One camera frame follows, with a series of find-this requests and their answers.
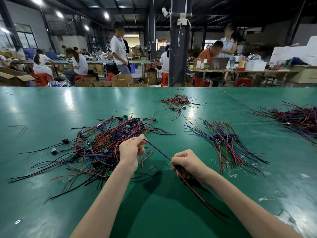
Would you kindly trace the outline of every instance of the wire bundle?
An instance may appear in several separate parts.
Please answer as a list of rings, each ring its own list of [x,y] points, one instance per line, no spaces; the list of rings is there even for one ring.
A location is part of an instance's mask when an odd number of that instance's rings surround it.
[[[157,100],[157,101],[153,101],[153,102],[166,103],[167,106],[162,105],[162,107],[166,108],[166,109],[163,109],[162,111],[170,109],[170,110],[173,110],[174,112],[177,113],[176,115],[174,115],[172,117],[167,117],[167,118],[174,118],[174,119],[172,119],[172,121],[177,119],[179,116],[183,116],[184,119],[187,120],[186,116],[181,113],[182,109],[183,110],[186,109],[186,106],[190,107],[195,113],[197,113],[193,109],[193,108],[197,108],[197,107],[193,107],[193,105],[204,106],[204,104],[206,104],[206,103],[202,103],[202,104],[193,103],[192,101],[194,101],[195,99],[194,100],[190,100],[190,99],[192,99],[194,97],[187,97],[185,95],[180,95],[179,92],[177,92],[173,98],[163,99],[160,95],[159,95],[159,97],[162,100]]]
[[[61,155],[53,161],[45,161],[34,165],[32,168],[37,167],[38,165],[44,165],[46,163],[46,165],[38,168],[40,169],[39,171],[27,176],[10,178],[10,182],[30,178],[32,176],[55,168],[59,165],[67,165],[68,170],[75,171],[76,173],[72,175],[59,176],[52,179],[54,180],[60,177],[72,177],[72,179],[69,180],[67,186],[65,187],[65,191],[62,192],[60,195],[52,197],[51,199],[71,192],[72,190],[82,185],[86,186],[88,184],[91,184],[96,180],[99,180],[97,188],[102,188],[103,181],[111,175],[112,171],[115,169],[120,161],[119,145],[123,141],[128,140],[132,137],[137,137],[142,133],[146,135],[148,132],[159,135],[172,135],[163,129],[155,128],[152,125],[154,119],[133,118],[132,116],[130,118],[128,118],[127,116],[118,117],[115,116],[115,114],[109,119],[100,119],[100,123],[91,128],[85,126],[82,128],[78,128],[80,130],[77,133],[75,139],[71,141],[69,141],[68,139],[64,139],[61,143],[51,146],[53,147],[53,149],[51,150],[52,154],[63,152],[67,153]],[[56,148],[60,146],[68,147],[67,149],[63,150],[56,150]],[[152,155],[152,153],[153,151],[145,152],[142,157],[139,157],[138,164],[143,167],[143,162],[148,159]],[[153,168],[155,168],[155,166],[150,168],[142,175],[133,177],[130,182],[141,182],[157,175],[159,172],[156,172],[154,175],[144,179],[137,179],[147,174]],[[75,179],[82,174],[89,175],[89,178],[77,187],[70,189]]]
[[[210,122],[207,120],[202,121],[204,122],[207,131],[211,132],[212,134],[204,132],[198,126],[197,122],[197,126],[194,126],[191,123],[191,127],[186,123],[185,127],[189,128],[197,136],[208,139],[213,143],[219,155],[221,174],[223,174],[223,167],[229,167],[229,165],[233,167],[246,166],[251,170],[252,173],[256,174],[254,171],[261,172],[255,166],[259,163],[259,161],[265,164],[269,163],[268,161],[263,160],[262,156],[256,156],[259,154],[249,151],[227,121],[219,123]]]
[[[253,110],[253,114],[276,119],[282,123],[284,128],[317,145],[317,107],[304,108],[307,105],[299,107],[291,103],[283,103],[287,108],[285,112],[260,107],[261,111]]]

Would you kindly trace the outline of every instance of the green table surface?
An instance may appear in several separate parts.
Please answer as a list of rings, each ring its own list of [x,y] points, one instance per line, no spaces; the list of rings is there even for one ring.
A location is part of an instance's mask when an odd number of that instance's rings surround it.
[[[279,107],[281,100],[299,106],[317,104],[314,88],[0,88],[1,119],[1,208],[0,237],[68,237],[98,195],[97,182],[80,187],[57,199],[73,174],[60,166],[41,175],[8,183],[7,178],[28,175],[34,164],[53,160],[50,150],[33,151],[73,139],[76,130],[90,127],[97,119],[107,119],[114,112],[150,118],[162,110],[158,100],[177,92],[195,97],[206,107],[182,111],[190,121],[198,117],[210,121],[227,120],[244,144],[255,153],[265,153],[269,165],[261,167],[265,175],[227,170],[224,177],[266,210],[278,216],[283,211],[295,221],[305,237],[317,236],[317,148],[274,120],[253,116],[250,108],[263,105]],[[185,119],[171,121],[169,110],[155,115],[156,127],[175,136],[149,134],[147,138],[172,157],[192,149],[210,168],[219,172],[219,160],[207,140],[186,132]],[[219,220],[195,194],[184,185],[169,161],[157,151],[138,168],[137,174],[156,165],[160,174],[137,184],[130,184],[121,203],[111,237],[249,237],[230,209],[207,190],[194,187],[210,204],[227,214],[228,224]],[[76,181],[85,180],[79,177]]]

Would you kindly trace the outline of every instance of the jeans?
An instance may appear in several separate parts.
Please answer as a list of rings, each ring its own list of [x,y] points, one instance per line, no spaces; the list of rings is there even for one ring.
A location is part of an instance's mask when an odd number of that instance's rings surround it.
[[[126,64],[117,65],[117,68],[121,74],[131,74],[128,66]]]
[[[74,69],[65,70],[64,75],[72,85],[75,85],[75,76],[78,74],[74,71]]]

